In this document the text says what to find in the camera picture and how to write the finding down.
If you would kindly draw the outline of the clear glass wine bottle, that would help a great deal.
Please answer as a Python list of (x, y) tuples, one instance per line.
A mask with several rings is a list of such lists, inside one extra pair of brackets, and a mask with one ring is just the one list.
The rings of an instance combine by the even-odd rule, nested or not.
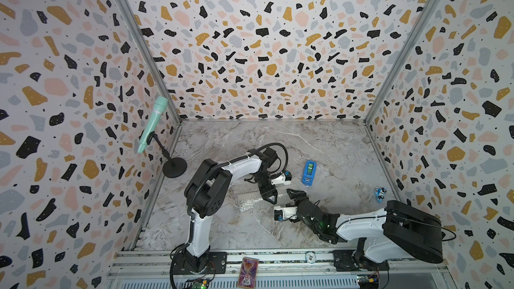
[(262, 209), (267, 205), (269, 205), (269, 202), (263, 200), (258, 191), (240, 194), (236, 198), (236, 206), (241, 212)]

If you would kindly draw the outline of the clear bubble wrap sheet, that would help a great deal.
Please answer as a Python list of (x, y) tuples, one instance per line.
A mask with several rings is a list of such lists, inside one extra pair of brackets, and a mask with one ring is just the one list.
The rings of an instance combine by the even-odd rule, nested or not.
[(289, 196), (286, 194), (287, 188), (289, 188), (288, 185), (277, 186), (277, 204), (272, 204), (262, 199), (256, 183), (249, 183), (241, 179), (231, 182), (228, 199), (242, 214), (250, 214), (260, 227), (269, 234), (273, 234), (281, 226), (274, 220), (274, 207), (285, 206), (290, 202)]

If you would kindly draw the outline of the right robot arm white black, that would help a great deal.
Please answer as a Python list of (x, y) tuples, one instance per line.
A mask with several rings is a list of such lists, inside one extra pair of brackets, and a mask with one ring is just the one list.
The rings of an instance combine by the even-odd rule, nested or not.
[(293, 204), (274, 208), (278, 222), (302, 222), (329, 244), (357, 240), (352, 252), (334, 254), (338, 271), (388, 270), (388, 261), (417, 259), (443, 262), (443, 228), (439, 218), (397, 200), (375, 212), (357, 215), (330, 214), (310, 201), (304, 191), (288, 189)]

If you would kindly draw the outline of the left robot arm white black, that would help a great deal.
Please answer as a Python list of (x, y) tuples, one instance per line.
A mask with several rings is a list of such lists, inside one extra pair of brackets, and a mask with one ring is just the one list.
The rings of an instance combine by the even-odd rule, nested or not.
[(291, 182), (288, 164), (289, 154), (281, 143), (251, 149), (246, 155), (224, 163), (204, 160), (184, 191), (190, 217), (189, 234), (187, 241), (172, 251), (172, 266), (192, 274), (208, 270), (212, 217), (222, 207), (230, 183), (250, 175), (261, 198), (276, 204), (278, 191), (275, 185)]

